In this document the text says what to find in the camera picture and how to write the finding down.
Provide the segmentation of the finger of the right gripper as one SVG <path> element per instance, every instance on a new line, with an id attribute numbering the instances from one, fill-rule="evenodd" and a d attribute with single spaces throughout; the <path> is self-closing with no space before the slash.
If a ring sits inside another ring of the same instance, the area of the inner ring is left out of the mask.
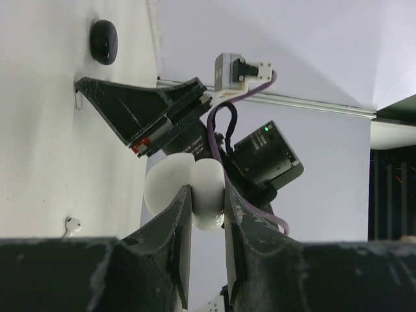
<path id="1" fill-rule="evenodd" d="M 134 146 L 144 138 L 151 146 L 165 146 L 208 111 L 207 88 L 197 77 L 166 88 L 83 77 L 75 88 L 126 146 Z"/>

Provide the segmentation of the white earbud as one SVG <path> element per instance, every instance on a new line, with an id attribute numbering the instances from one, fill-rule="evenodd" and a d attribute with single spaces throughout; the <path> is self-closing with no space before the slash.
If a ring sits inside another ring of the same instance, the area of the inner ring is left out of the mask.
<path id="1" fill-rule="evenodd" d="M 65 232 L 63 234 L 63 239 L 70 238 L 79 232 L 82 228 L 81 221 L 77 218 L 69 216 L 65 221 Z"/>
<path id="2" fill-rule="evenodd" d="M 83 110 L 83 94 L 79 89 L 75 89 L 75 108 L 79 111 Z"/>

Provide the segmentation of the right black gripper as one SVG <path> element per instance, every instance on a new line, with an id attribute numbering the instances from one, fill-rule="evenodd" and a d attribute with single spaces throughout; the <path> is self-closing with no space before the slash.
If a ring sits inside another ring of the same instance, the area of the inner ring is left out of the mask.
<path id="1" fill-rule="evenodd" d="M 236 144 L 231 136 L 237 125 L 237 109 L 226 103 L 216 110 L 225 108 L 231 120 L 224 135 L 214 134 L 220 158 L 226 173 L 240 194 L 252 205 L 268 205 L 277 196 L 278 190 L 299 177 L 304 167 L 281 134 L 277 125 L 269 121 Z M 139 156 L 150 156 L 158 151 L 165 155 L 191 153 L 196 160 L 213 158 L 207 124 L 200 119 L 165 146 L 151 146 L 144 138 L 131 146 Z"/>

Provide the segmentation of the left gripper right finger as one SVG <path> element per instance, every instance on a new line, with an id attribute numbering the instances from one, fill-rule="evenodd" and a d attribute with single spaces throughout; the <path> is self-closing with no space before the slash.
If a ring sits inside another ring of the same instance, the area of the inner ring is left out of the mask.
<path id="1" fill-rule="evenodd" d="M 414 311 L 415 245 L 301 243 L 225 192 L 229 303 L 235 311 Z"/>

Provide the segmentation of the black round charging case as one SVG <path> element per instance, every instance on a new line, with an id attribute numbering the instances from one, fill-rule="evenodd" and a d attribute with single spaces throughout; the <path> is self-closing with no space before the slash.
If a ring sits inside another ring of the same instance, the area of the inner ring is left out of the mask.
<path id="1" fill-rule="evenodd" d="M 90 54 L 102 65 L 111 65 L 118 54 L 118 33 L 111 21 L 97 20 L 90 29 Z"/>

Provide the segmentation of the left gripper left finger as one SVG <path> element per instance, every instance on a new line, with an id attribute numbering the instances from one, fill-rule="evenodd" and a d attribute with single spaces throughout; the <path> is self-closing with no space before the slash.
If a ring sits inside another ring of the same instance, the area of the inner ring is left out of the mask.
<path id="1" fill-rule="evenodd" d="M 3 239 L 2 311 L 181 311 L 188 306 L 191 187 L 122 240 Z"/>

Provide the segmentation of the right aluminium frame post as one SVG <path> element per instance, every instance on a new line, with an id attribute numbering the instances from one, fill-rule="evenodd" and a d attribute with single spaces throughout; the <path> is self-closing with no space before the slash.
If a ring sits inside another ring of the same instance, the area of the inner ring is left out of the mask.
<path id="1" fill-rule="evenodd" d="M 375 110 L 363 109 L 360 107 L 353 107 L 348 105 L 340 105 L 336 103 L 326 103 L 321 101 L 300 99 L 296 97 L 293 98 L 281 96 L 277 94 L 271 94 L 270 92 L 260 92 L 253 96 L 247 97 L 244 100 L 253 103 L 263 103 L 267 105 L 278 105 L 282 107 L 290 107 L 296 109 L 344 114 L 360 118 L 368 118 L 370 120 L 376 118 Z"/>

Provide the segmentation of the white round charging case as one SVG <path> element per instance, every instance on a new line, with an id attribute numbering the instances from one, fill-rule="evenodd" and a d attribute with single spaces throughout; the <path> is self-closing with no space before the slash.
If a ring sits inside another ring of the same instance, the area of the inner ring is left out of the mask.
<path id="1" fill-rule="evenodd" d="M 215 159 L 196 160 L 191 153 L 174 153 L 151 167 L 144 183 L 144 201 L 157 216 L 173 201 L 180 188 L 191 188 L 192 224 L 202 231 L 224 223 L 225 175 Z"/>

